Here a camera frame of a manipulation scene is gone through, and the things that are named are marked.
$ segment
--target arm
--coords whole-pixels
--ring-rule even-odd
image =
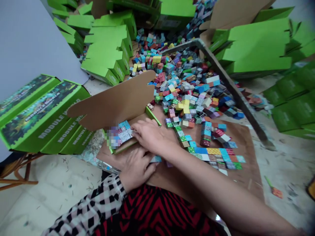
[[[296,228],[247,190],[176,143],[167,140],[155,121],[138,121],[132,128],[137,131],[134,136],[140,144],[162,156],[184,173],[233,230],[253,235],[299,234]]]
[[[91,191],[73,206],[67,213],[60,216],[53,226],[42,235],[72,235],[76,232],[91,235],[95,228],[112,214],[119,211],[126,195],[118,175],[108,176],[97,189]]]
[[[145,183],[156,170],[155,163],[149,165],[153,155],[144,154],[142,147],[133,150],[119,176],[108,176],[42,235],[92,235],[98,225],[119,211],[127,193]]]

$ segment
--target metal frame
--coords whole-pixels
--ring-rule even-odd
[[[162,55],[167,55],[174,53],[176,51],[183,51],[185,48],[189,47],[197,47],[201,50],[211,65],[215,68],[215,72],[220,76],[220,79],[224,82],[224,85],[229,90],[229,92],[233,95],[234,100],[237,106],[244,112],[244,115],[249,120],[250,124],[252,125],[253,129],[256,131],[260,141],[263,143],[266,149],[270,151],[276,151],[276,147],[272,142],[271,137],[268,134],[266,127],[260,123],[255,115],[255,111],[249,105],[243,94],[238,90],[235,86],[234,82],[222,68],[214,54],[207,48],[204,42],[201,39],[194,39],[188,41],[187,43],[180,44],[173,48],[167,49],[162,51]]]

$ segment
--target person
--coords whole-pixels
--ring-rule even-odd
[[[187,175],[232,235],[300,234],[247,190],[169,140],[155,120],[139,120],[132,129],[142,147],[130,153],[120,174],[108,176],[43,235],[227,235],[183,198],[144,184],[157,166],[149,164],[152,153]]]

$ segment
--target wooden chair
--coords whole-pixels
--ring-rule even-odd
[[[16,187],[22,184],[31,184],[36,185],[38,181],[29,181],[30,171],[31,171],[31,162],[40,158],[43,154],[25,154],[23,157],[19,158],[18,160],[6,165],[3,171],[0,173],[0,183],[8,184],[6,186],[0,187],[0,191],[6,190],[12,187]],[[26,165],[25,177],[23,178],[19,174],[19,169]],[[17,180],[13,179],[4,179],[9,174],[14,172],[15,177]]]

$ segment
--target patterned sleeve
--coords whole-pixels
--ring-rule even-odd
[[[42,235],[91,235],[102,221],[119,211],[125,195],[119,176],[110,175]]]

